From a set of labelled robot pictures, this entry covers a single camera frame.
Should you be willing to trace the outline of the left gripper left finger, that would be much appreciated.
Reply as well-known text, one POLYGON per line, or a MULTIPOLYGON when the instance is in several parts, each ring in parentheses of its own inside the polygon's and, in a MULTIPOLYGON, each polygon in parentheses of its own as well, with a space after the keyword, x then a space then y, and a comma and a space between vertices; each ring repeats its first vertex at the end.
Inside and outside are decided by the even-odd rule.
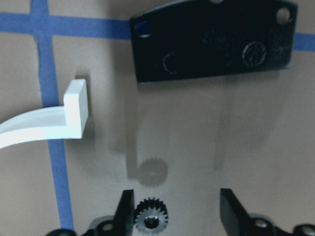
POLYGON ((95 236, 131 236, 134 225, 134 190, 124 190, 112 219, 103 220, 95 236))

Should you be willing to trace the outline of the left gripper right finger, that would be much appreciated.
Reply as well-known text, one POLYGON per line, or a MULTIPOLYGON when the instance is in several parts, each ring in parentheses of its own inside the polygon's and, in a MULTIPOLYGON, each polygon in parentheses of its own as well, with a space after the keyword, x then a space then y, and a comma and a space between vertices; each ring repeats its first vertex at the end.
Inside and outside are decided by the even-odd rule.
POLYGON ((231 189, 220 190, 220 219, 228 236, 275 236, 271 222, 251 217, 231 189))

